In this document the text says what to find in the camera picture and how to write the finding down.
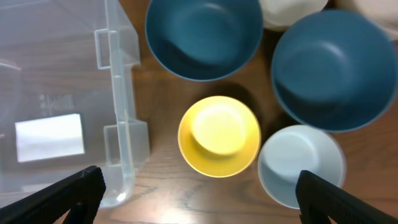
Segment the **wooden table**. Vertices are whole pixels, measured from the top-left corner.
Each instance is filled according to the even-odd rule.
[[[280,34],[265,32],[253,59],[229,78],[192,82],[167,72],[150,53],[144,32],[148,0],[121,0],[140,37],[142,65],[134,67],[137,113],[149,124],[151,155],[138,173],[134,195],[118,208],[100,210],[95,223],[300,223],[299,212],[279,205],[262,189],[257,161],[230,178],[194,171],[178,149],[177,129],[194,102],[233,96],[252,108],[264,142],[294,124],[271,88],[269,59]],[[347,161],[343,189],[398,217],[398,102],[378,121],[334,134]]]

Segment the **blue bowl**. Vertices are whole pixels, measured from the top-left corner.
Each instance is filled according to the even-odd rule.
[[[376,120],[394,99],[394,46],[357,14],[312,14],[277,44],[272,84],[297,121],[330,132],[358,129]]]
[[[156,59],[195,81],[227,77],[254,55],[262,36],[258,0],[152,0],[146,36]]]

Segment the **bowl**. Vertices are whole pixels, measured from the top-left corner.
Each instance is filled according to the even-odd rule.
[[[227,96],[198,101],[184,114],[178,145],[186,162],[209,177],[230,177],[247,168],[260,147],[254,113]]]
[[[318,12],[280,39],[272,84],[297,121],[330,132],[352,131],[380,117],[394,99],[394,46],[358,14]]]
[[[336,0],[339,8],[362,14],[379,26],[391,40],[398,40],[398,1],[395,0]]]
[[[265,191],[278,203],[299,208],[295,188],[302,170],[341,187],[346,162],[339,144],[327,133],[304,125],[273,134],[261,149],[258,174]]]
[[[328,0],[260,0],[265,28],[282,29],[303,17],[321,11]]]
[[[262,37],[258,0],[152,0],[146,36],[155,58],[172,73],[218,80],[239,70]]]

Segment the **clear plastic container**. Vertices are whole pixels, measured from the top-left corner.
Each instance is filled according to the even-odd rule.
[[[149,157],[131,68],[138,36],[116,0],[0,1],[0,207],[90,165],[102,207]]]

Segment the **white bowl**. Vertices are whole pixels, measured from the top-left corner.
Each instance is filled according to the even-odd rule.
[[[391,40],[398,40],[398,1],[336,0],[336,5],[362,14],[384,30]]]
[[[260,0],[267,29],[286,28],[314,12],[321,11],[328,0]]]
[[[262,147],[258,163],[259,178],[266,192],[276,202],[298,209],[295,188],[302,170],[341,187],[346,163],[339,144],[329,134],[304,125],[273,134]]]

